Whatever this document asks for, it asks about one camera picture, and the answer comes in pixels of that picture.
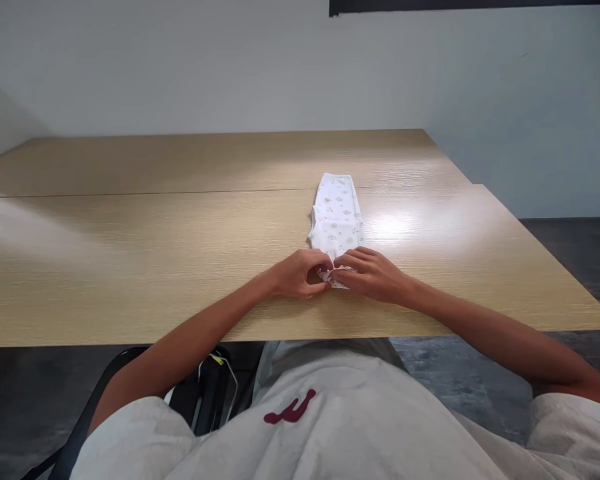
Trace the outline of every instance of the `red print on shirt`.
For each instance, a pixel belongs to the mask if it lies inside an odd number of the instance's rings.
[[[271,413],[266,414],[265,422],[270,423],[272,425],[275,425],[280,420],[286,420],[290,423],[296,423],[298,420],[300,420],[300,417],[302,417],[305,414],[305,412],[307,410],[307,406],[309,405],[309,402],[314,397],[315,397],[315,390],[310,389],[307,392],[307,396],[305,397],[305,399],[302,400],[302,403],[298,407],[298,410],[293,409],[296,406],[296,404],[298,403],[298,399],[294,399],[291,402],[290,406],[288,406],[287,408],[282,410],[282,413],[278,414],[278,413],[271,412]]]

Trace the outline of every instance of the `wood grain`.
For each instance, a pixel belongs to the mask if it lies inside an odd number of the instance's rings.
[[[36,139],[0,156],[0,197],[468,185],[423,130]]]
[[[0,346],[153,342],[306,247],[314,194],[0,198]],[[600,329],[600,305],[484,187],[358,197],[368,246],[410,274],[540,330]],[[265,302],[226,340],[441,333],[333,290]]]

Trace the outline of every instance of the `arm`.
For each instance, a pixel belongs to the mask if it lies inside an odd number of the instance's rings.
[[[113,376],[93,414],[89,433],[132,401],[164,397],[262,300],[274,295],[308,299],[331,288],[326,282],[308,284],[307,273],[317,266],[333,268],[329,256],[320,250],[298,250],[166,334]]]
[[[358,247],[336,258],[331,276],[356,293],[422,312],[526,381],[534,396],[570,393],[600,403],[600,373],[570,348],[523,323],[456,298],[402,273],[380,253]]]

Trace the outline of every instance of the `gray pants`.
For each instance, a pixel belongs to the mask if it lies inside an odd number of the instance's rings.
[[[348,350],[369,357],[377,357],[404,371],[407,371],[398,352],[388,338],[377,339],[341,339],[341,340],[294,340],[268,341],[262,350],[258,372],[253,386],[253,404],[257,404],[271,386],[289,368],[297,365],[294,356],[310,348],[312,355],[319,358],[333,350]]]

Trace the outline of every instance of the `hand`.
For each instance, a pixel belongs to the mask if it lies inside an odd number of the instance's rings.
[[[334,270],[330,278],[338,280],[350,290],[374,300],[396,303],[412,308],[418,290],[425,284],[404,273],[381,253],[366,247],[347,250],[333,261],[336,268],[351,267],[357,270]]]
[[[310,299],[331,288],[329,282],[309,284],[309,270],[333,270],[329,256],[319,249],[300,249],[262,273],[272,295]]]

